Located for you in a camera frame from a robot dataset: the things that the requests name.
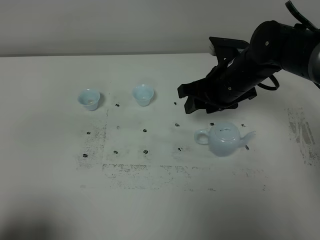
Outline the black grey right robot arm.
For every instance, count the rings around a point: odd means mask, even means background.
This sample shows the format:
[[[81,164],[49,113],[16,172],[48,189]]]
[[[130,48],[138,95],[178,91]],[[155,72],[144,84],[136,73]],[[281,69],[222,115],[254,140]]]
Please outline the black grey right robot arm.
[[[279,88],[274,73],[285,70],[320,85],[320,31],[301,24],[289,26],[265,21],[250,42],[209,38],[218,64],[205,78],[181,84],[179,98],[187,98],[186,114],[206,110],[208,114],[236,109],[257,96],[256,86],[268,91]]]

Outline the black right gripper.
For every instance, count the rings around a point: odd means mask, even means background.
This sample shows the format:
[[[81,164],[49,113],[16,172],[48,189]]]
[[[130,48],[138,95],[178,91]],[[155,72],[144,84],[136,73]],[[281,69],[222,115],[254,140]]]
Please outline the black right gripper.
[[[187,97],[184,104],[186,114],[205,110],[207,114],[236,109],[240,102],[257,96],[255,86],[274,91],[274,86],[262,84],[269,78],[275,83],[275,67],[259,65],[252,60],[248,51],[227,62],[220,62],[205,78],[181,84],[177,88],[180,99]]]

